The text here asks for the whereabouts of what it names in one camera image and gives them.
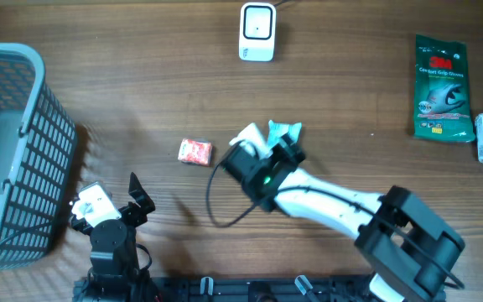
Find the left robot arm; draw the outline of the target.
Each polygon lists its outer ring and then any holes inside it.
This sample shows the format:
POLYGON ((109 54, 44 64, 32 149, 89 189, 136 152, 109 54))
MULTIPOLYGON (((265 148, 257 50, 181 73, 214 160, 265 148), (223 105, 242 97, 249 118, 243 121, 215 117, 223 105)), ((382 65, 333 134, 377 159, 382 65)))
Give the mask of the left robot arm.
POLYGON ((74 301, 158 302, 162 299, 148 269, 141 266, 138 250, 148 249, 136 241, 136 228, 155 211, 152 198, 138 177, 130 174, 128 194, 132 201, 116 208, 102 182, 84 187, 72 205, 71 227, 87 235, 91 243, 91 268, 75 282, 74 301))

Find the teal tissue packet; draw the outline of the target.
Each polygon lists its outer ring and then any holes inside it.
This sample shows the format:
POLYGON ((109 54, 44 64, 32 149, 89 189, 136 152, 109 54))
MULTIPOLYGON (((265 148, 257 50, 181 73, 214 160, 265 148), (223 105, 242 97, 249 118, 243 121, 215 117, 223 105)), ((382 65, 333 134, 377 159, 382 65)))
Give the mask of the teal tissue packet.
POLYGON ((270 120, 268 122, 268 128, 269 132, 267 136, 267 145, 271 148, 277 144, 278 140, 285 134, 287 134, 295 143, 297 143, 301 134, 302 123, 296 122, 294 124, 287 124, 270 120))

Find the green 3M wipes packet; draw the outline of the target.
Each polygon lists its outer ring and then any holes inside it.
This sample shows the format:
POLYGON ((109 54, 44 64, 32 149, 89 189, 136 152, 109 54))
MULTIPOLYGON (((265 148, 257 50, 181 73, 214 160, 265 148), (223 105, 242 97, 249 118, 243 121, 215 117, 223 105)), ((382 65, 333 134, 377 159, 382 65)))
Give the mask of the green 3M wipes packet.
POLYGON ((418 34, 415 59, 414 136, 447 143, 474 141, 466 45, 418 34))

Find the red white small packet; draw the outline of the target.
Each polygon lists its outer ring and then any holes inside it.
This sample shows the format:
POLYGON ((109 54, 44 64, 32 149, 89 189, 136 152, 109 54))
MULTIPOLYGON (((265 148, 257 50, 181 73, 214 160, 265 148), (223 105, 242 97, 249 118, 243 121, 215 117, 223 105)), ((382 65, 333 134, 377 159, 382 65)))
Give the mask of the red white small packet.
POLYGON ((209 142, 200 142, 184 138, 180 144, 178 161, 186 164, 209 166, 213 146, 209 142))

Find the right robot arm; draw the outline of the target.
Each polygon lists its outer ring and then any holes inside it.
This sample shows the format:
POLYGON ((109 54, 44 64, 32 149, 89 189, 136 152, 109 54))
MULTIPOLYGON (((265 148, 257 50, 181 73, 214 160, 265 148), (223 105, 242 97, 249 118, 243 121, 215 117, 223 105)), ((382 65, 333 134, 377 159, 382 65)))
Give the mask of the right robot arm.
POLYGON ((442 289, 464 288, 452 272, 464 240, 412 191, 396 185, 385 194, 347 189, 300 168, 304 159, 283 135, 272 148, 239 140, 220 166, 254 206, 351 238, 374 271, 369 290, 378 299, 433 301, 442 289))

